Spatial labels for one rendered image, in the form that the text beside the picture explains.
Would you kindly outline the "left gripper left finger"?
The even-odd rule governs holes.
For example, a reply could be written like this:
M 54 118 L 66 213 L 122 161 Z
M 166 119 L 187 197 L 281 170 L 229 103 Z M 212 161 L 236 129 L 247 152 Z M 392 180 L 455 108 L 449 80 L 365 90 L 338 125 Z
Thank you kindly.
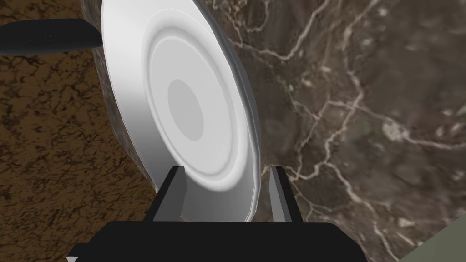
M 145 213 L 144 222 L 175 221 L 181 216 L 187 192 L 185 168 L 173 166 L 157 192 L 150 208 Z

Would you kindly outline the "white round plate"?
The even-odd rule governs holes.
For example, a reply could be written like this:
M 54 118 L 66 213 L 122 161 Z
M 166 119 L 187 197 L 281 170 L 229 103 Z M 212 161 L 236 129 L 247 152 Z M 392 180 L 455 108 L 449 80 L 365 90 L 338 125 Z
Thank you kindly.
M 174 166 L 188 221 L 249 222 L 260 125 L 247 73 L 202 0 L 102 0 L 107 72 L 157 191 Z

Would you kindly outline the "black flat object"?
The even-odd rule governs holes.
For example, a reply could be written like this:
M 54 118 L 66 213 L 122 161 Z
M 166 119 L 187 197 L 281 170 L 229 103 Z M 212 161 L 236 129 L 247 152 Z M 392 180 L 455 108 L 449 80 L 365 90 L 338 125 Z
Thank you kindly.
M 100 32 L 84 19 L 20 20 L 0 26 L 0 55 L 40 55 L 101 45 Z

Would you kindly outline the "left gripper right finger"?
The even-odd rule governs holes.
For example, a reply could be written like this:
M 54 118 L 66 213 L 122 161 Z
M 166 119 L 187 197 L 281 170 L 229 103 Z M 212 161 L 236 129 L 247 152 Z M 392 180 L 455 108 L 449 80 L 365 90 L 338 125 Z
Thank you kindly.
M 270 168 L 269 195 L 274 222 L 303 223 L 288 175 L 281 166 Z

